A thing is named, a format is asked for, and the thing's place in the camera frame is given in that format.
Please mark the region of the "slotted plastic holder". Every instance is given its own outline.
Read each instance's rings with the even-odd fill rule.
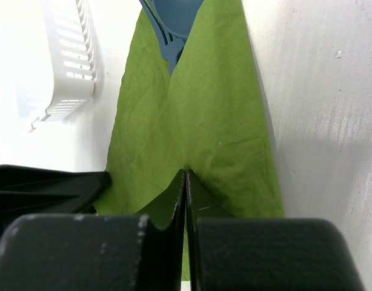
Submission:
[[[87,2],[38,0],[31,5],[31,21],[18,27],[25,37],[18,44],[15,82],[19,115],[29,132],[39,122],[66,118],[95,86]]]
[[[0,237],[21,215],[86,213],[110,183],[107,172],[0,166]]]

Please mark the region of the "green cloth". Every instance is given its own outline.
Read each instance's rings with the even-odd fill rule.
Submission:
[[[140,14],[108,153],[113,184],[95,207],[137,212],[181,168],[239,217],[284,215],[241,0],[204,1],[171,78]]]

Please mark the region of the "white surface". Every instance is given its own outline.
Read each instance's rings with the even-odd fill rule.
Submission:
[[[10,18],[17,24],[4,26],[13,50],[8,68],[15,79],[19,115],[32,131],[41,121],[63,120],[91,97],[90,18],[85,5],[78,7],[75,0],[15,4]]]
[[[190,291],[190,282],[182,281],[181,291]]]
[[[10,59],[0,57],[0,163],[105,168],[140,5],[137,0],[92,2],[103,85],[67,122],[27,135],[14,119],[2,118],[17,113]],[[334,222],[372,290],[372,1],[243,2],[287,215]],[[7,17],[10,6],[0,1],[2,41],[8,41],[5,31],[14,23]]]
[[[372,1],[244,7],[287,215],[334,222],[372,290]]]

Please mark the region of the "black plastic part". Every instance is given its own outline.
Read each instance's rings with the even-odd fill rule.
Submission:
[[[162,230],[157,239],[147,241],[142,265],[147,272],[139,278],[139,282],[147,284],[142,290],[179,291],[185,225],[185,172],[178,171],[168,188],[138,214],[149,215],[155,227]]]
[[[363,290],[346,243],[312,219],[198,222],[198,287],[222,290]]]
[[[234,216],[204,190],[192,170],[186,174],[186,211],[191,289],[202,290],[201,286],[198,286],[201,281],[199,278],[201,271],[199,270],[199,256],[196,253],[198,221],[201,218],[232,218]]]
[[[110,183],[107,172],[0,166],[0,236],[21,215],[85,212]]]
[[[184,171],[139,213],[22,216],[0,241],[0,290],[180,291]]]
[[[179,291],[185,209],[192,291],[364,289],[329,222],[230,218],[180,170],[138,215],[17,219],[0,240],[0,290]]]
[[[150,272],[169,266],[145,267],[160,238],[145,215],[25,215],[0,240],[0,290],[160,290]]]

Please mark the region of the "white plastic basket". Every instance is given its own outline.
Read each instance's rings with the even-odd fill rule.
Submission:
[[[39,17],[23,23],[26,71],[16,77],[19,115],[29,132],[38,122],[67,117],[91,97],[95,84],[85,2],[41,0],[37,5]]]

